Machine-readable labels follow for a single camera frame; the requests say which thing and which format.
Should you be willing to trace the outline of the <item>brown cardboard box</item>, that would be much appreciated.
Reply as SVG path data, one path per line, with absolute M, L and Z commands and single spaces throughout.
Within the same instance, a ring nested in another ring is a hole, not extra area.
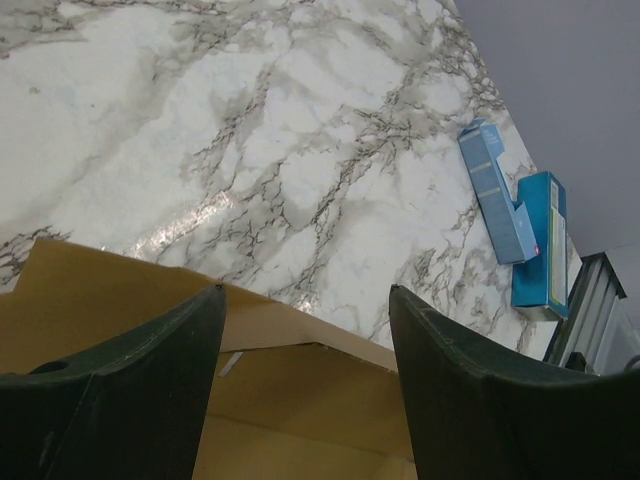
M 1 298 L 1 368 L 24 373 L 158 317 L 204 275 L 39 240 Z M 412 479 L 394 354 L 227 286 L 198 479 Z

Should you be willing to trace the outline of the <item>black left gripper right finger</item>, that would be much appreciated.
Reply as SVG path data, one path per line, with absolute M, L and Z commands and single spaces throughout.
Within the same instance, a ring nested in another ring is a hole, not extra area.
M 596 376 L 510 350 L 406 287 L 389 319 L 421 479 L 635 479 L 639 373 Z

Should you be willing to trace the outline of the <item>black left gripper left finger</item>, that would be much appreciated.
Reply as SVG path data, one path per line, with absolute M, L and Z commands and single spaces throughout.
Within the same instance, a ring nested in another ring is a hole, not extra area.
M 1 377 L 4 479 L 189 479 L 226 316 L 207 287 L 169 312 Z

